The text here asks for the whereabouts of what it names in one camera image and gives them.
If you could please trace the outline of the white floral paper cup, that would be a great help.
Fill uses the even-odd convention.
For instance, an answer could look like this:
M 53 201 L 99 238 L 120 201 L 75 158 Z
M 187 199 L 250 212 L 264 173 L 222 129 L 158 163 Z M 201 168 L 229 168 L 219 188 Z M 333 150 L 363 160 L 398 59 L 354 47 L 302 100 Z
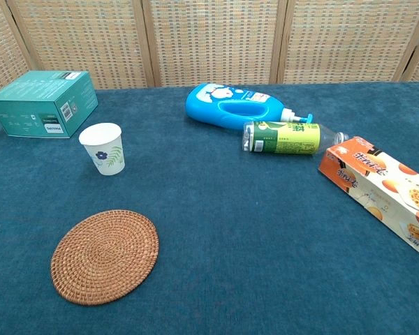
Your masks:
M 80 133 L 79 141 L 102 175 L 112 176 L 125 168 L 122 130 L 117 124 L 89 126 Z

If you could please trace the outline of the round woven rattan coaster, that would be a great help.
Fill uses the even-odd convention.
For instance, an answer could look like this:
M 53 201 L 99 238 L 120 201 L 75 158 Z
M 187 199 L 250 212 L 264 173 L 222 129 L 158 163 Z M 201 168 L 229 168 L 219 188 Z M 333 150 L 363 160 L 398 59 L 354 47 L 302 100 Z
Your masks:
M 159 236 L 146 216 L 126 209 L 102 211 L 71 228 L 50 262 L 57 293 L 69 302 L 94 306 L 136 289 L 159 255 Z

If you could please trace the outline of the orange egg roll box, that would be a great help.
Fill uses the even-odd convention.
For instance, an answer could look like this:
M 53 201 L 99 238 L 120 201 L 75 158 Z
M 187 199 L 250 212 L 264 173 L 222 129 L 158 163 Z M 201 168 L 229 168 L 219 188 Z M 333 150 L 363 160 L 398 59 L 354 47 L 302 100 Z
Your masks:
M 419 174 L 353 137 L 326 149 L 318 170 L 419 252 Z

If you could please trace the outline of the teal cardboard box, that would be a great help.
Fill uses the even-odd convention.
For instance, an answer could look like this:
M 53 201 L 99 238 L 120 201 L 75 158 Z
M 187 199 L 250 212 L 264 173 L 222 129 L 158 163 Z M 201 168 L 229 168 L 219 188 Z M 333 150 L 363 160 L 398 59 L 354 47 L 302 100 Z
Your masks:
M 0 89 L 9 136 L 70 138 L 98 106 L 87 71 L 31 70 Z

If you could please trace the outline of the blue felt table cover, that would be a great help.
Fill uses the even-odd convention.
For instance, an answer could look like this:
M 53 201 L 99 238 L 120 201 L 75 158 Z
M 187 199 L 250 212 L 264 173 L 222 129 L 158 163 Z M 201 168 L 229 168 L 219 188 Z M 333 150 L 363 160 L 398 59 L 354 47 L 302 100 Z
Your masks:
M 122 128 L 126 166 L 78 137 L 0 125 L 0 335 L 419 335 L 419 253 L 318 171 L 317 156 L 250 154 L 194 121 L 187 88 L 98 91 L 87 125 Z M 60 239 L 100 211 L 148 217 L 159 256 L 125 297 L 60 297 Z

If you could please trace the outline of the blue cartoon pump bottle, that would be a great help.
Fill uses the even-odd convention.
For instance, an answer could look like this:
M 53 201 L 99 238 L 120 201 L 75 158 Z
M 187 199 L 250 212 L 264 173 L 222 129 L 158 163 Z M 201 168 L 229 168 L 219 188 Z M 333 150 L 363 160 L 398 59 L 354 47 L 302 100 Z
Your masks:
M 187 96 L 185 110 L 196 121 L 239 131 L 250 121 L 307 124 L 313 121 L 312 114 L 298 117 L 268 94 L 214 83 L 195 87 Z

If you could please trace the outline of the green tea plastic bottle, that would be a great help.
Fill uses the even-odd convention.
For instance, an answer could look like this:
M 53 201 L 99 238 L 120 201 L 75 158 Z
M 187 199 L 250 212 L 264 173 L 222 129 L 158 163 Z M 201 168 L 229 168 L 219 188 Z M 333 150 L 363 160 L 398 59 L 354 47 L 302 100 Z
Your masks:
M 319 154 L 350 136 L 322 124 L 251 121 L 244 125 L 242 149 L 272 154 Z

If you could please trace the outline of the woven bamboo folding screen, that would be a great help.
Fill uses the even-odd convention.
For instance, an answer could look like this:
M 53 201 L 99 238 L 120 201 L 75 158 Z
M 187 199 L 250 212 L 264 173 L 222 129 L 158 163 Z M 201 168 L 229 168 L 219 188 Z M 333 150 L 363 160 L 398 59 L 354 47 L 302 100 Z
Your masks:
M 419 0 L 0 0 L 0 88 L 419 82 Z

